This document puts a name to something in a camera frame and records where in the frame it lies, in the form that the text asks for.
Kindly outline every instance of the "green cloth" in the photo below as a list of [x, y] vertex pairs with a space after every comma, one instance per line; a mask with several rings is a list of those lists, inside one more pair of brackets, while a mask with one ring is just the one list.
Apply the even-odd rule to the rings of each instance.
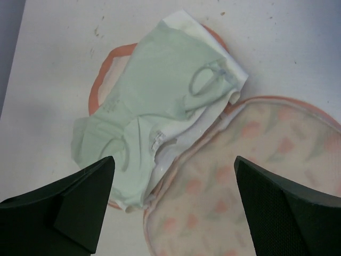
[[111, 199], [122, 208], [141, 207], [155, 166], [152, 144], [160, 127], [187, 120], [237, 87], [237, 81], [228, 82], [215, 71], [224, 60], [206, 43], [160, 22], [138, 43], [97, 112], [75, 121], [73, 159], [84, 168], [113, 156]]

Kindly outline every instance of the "folded garment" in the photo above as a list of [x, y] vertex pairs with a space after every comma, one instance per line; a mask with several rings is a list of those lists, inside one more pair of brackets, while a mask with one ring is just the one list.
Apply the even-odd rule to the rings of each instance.
[[307, 103], [259, 97], [232, 106], [165, 174], [144, 215], [151, 255], [256, 255], [236, 157], [341, 197], [340, 151], [341, 125]]
[[[234, 64], [234, 60], [227, 54], [227, 46], [216, 32], [199, 24], [183, 10], [172, 14], [164, 19], [164, 21], [168, 26], [182, 30], [187, 34], [206, 42], [226, 57], [227, 64], [234, 68], [233, 72], [239, 74], [237, 77], [243, 77], [243, 71]], [[126, 66], [136, 45], [137, 44], [131, 44], [115, 48], [109, 53], [108, 57], [103, 62], [89, 97], [90, 115], [96, 112], [99, 105], [104, 102], [107, 95], [110, 93], [120, 74], [123, 72], [124, 67]], [[192, 142], [196, 141], [203, 132], [207, 130], [207, 128], [217, 119], [218, 115], [223, 111], [229, 101], [235, 102], [238, 97], [239, 92], [236, 92], [232, 94], [231, 98], [223, 97], [214, 104], [204, 107], [204, 113], [202, 113], [201, 109], [197, 110], [196, 115], [193, 115], [189, 122], [172, 122], [174, 125], [169, 127], [168, 132], [174, 133], [178, 130], [178, 128], [182, 131], [184, 128], [188, 127], [189, 124], [192, 124], [195, 121], [195, 123], [187, 128], [185, 132], [177, 136], [176, 141], [171, 140], [163, 144], [162, 149], [160, 148], [157, 151], [156, 166], [151, 173], [149, 184], [145, 192], [145, 194], [148, 195], [144, 201], [146, 206], [154, 199], [154, 194], [157, 193], [161, 187], [161, 183], [159, 183], [159, 181], [173, 162], [174, 158], [182, 153], [185, 148], [189, 148], [192, 145]], [[109, 200], [109, 205], [120, 209], [113, 198]]]
[[[142, 207], [159, 147], [192, 126], [207, 106], [238, 98], [246, 78], [234, 61], [161, 21], [137, 45], [102, 106], [75, 122], [72, 157], [88, 166], [113, 156], [111, 198], [123, 209]], [[187, 125], [174, 128], [179, 121]]]

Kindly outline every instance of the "white surface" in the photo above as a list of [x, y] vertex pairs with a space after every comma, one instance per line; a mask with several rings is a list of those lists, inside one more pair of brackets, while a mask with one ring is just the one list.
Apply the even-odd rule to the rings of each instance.
[[[100, 64], [181, 8], [216, 30], [250, 75], [243, 98], [286, 95], [341, 121], [339, 0], [29, 0], [0, 120], [0, 201], [78, 170], [72, 124], [87, 114]], [[96, 255], [149, 255], [142, 212], [108, 208]]]

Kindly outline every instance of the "clothing tag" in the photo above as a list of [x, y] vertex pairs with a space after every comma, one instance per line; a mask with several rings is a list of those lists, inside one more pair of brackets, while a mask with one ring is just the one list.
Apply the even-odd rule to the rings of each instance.
[[153, 152], [156, 152], [156, 150], [158, 150], [158, 148], [162, 145], [162, 143], [164, 143], [165, 138], [166, 138], [166, 135], [163, 132], [161, 132], [160, 130], [158, 130], [156, 132], [156, 137], [154, 139], [154, 142], [151, 146], [151, 150]]

